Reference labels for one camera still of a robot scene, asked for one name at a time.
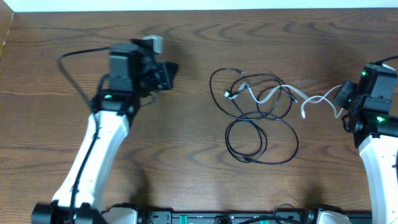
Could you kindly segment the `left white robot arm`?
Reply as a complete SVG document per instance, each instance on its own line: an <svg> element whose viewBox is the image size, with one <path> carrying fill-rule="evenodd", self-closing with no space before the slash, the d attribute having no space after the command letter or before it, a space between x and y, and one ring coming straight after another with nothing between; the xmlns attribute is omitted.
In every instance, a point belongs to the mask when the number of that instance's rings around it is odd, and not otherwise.
<svg viewBox="0 0 398 224"><path fill-rule="evenodd" d="M140 223L132 206L103 210L103 195L117 151L129 134L141 98L171 90L178 64L156 62L163 39L150 35L108 47L109 72L93 99L84 140L73 165L50 204L37 203L32 223Z"/></svg>

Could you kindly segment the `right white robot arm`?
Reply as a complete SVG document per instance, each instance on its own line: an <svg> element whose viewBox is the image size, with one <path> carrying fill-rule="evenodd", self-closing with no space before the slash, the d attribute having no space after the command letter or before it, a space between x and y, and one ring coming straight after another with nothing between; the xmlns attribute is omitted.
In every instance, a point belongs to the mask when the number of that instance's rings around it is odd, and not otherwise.
<svg viewBox="0 0 398 224"><path fill-rule="evenodd" d="M373 223L397 223L397 117L389 113L396 85L395 69L369 63L359 83L344 82L333 99L347 112L343 128L366 170Z"/></svg>

